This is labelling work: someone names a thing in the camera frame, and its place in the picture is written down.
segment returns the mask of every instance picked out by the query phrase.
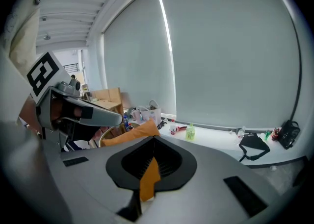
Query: black strap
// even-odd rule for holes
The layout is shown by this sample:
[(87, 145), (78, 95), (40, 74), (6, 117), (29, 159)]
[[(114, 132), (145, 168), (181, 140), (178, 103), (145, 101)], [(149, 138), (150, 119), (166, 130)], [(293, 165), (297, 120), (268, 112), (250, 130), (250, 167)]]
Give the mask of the black strap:
[(243, 147), (243, 145), (239, 144), (239, 147), (243, 150), (244, 155), (242, 156), (242, 158), (239, 160), (239, 162), (241, 162), (244, 158), (247, 158), (248, 160), (257, 160), (259, 158), (261, 158), (262, 156), (264, 156), (265, 154), (267, 154), (268, 152), (270, 152), (270, 148), (268, 147), (267, 150), (261, 152), (259, 155), (253, 155), (253, 156), (247, 156), (246, 153), (246, 149)]

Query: black slot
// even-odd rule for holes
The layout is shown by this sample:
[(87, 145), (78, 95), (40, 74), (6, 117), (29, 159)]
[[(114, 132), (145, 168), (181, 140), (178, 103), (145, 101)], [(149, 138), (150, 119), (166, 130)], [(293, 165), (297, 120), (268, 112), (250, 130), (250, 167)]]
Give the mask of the black slot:
[(239, 177), (229, 177), (224, 181), (250, 217), (267, 208), (267, 205)]
[(79, 164), (79, 163), (82, 163), (82, 162), (85, 162), (85, 161), (88, 161), (88, 158), (80, 157), (80, 158), (75, 158), (75, 159), (64, 160), (63, 164), (66, 167), (69, 167), (69, 166), (73, 166), (73, 165), (76, 165), (76, 164)]

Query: ceiling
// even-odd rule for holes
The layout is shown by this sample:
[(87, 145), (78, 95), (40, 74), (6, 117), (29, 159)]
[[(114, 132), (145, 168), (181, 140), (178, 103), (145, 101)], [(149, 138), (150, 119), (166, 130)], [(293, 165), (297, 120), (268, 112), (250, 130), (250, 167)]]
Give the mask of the ceiling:
[[(105, 2), (106, 0), (41, 0), (36, 46), (86, 41)], [(44, 40), (47, 34), (51, 38)]]

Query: floor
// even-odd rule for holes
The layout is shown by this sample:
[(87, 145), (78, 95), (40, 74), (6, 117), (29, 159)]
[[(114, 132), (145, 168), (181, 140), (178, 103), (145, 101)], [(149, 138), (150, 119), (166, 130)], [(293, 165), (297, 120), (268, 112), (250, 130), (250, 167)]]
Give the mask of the floor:
[(255, 168), (252, 171), (265, 178), (282, 195), (292, 188), (295, 178), (303, 167), (304, 161), (298, 160), (270, 168)]

